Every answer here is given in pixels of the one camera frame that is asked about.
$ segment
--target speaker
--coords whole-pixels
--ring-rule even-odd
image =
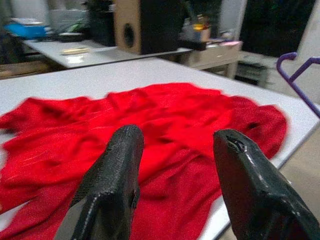
[[[115,41],[135,54],[175,51],[182,27],[180,0],[116,0]]]

